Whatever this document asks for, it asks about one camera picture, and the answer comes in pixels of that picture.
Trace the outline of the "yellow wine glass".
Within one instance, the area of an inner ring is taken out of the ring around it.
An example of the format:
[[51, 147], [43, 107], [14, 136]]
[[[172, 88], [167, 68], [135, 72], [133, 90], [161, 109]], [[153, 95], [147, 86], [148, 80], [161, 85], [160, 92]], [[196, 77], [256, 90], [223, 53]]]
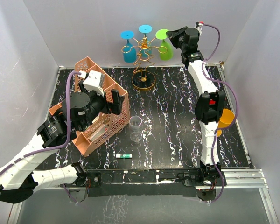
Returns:
[[219, 130], [217, 131], [217, 137], [222, 135], [223, 130], [226, 127], [228, 127], [234, 120], [235, 118], [235, 113], [232, 110], [223, 109], [222, 116], [220, 117], [219, 123], [218, 123], [218, 128]]

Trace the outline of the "red wine glass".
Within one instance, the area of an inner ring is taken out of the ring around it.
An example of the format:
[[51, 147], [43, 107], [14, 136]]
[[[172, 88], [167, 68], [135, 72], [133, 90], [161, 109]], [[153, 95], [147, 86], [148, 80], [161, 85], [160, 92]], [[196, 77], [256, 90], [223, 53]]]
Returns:
[[215, 106], [215, 105], [216, 105], [216, 101], [213, 99], [210, 99], [209, 106]]

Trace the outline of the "clear wine glass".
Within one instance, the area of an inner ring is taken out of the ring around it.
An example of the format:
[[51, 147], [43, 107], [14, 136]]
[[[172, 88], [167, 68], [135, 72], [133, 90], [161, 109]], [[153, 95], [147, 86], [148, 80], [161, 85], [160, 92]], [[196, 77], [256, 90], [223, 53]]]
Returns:
[[139, 116], [132, 116], [129, 120], [130, 139], [133, 142], [140, 142], [142, 139], [142, 119]]

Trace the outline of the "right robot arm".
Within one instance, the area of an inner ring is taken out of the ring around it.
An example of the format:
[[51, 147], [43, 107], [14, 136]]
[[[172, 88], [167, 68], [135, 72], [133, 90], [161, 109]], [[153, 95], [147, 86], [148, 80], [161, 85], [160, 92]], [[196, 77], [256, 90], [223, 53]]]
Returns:
[[223, 114], [226, 94], [211, 81], [205, 69], [205, 59], [198, 50], [202, 34], [202, 23], [196, 27], [187, 26], [167, 31], [166, 35], [173, 47], [181, 50], [182, 63], [192, 76], [198, 89], [199, 98], [195, 106], [196, 120], [199, 121], [202, 135], [202, 154], [199, 168], [199, 181], [204, 185], [214, 184], [220, 177], [220, 161], [217, 155], [217, 129]]

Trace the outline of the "green wine glass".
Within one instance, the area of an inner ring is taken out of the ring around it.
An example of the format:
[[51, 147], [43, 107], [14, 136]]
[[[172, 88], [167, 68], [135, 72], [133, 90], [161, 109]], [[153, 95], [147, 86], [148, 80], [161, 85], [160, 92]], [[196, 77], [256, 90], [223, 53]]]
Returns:
[[167, 32], [168, 29], [163, 28], [159, 29], [155, 34], [156, 39], [161, 40], [158, 52], [160, 59], [164, 61], [170, 60], [173, 57], [172, 46], [170, 45], [170, 43], [165, 41], [168, 37], [166, 34]]

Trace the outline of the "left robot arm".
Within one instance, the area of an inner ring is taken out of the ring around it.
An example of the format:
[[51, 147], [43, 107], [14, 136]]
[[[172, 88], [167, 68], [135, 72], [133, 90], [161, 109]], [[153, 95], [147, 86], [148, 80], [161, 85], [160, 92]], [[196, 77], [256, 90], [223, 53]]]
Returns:
[[112, 101], [95, 90], [66, 93], [66, 99], [32, 137], [31, 141], [5, 166], [0, 168], [0, 201], [16, 204], [35, 192], [52, 186], [87, 181], [84, 167], [76, 162], [63, 168], [37, 171], [50, 155], [66, 147], [75, 139], [77, 131], [84, 131], [102, 112], [120, 115], [125, 100], [116, 89], [111, 90]]

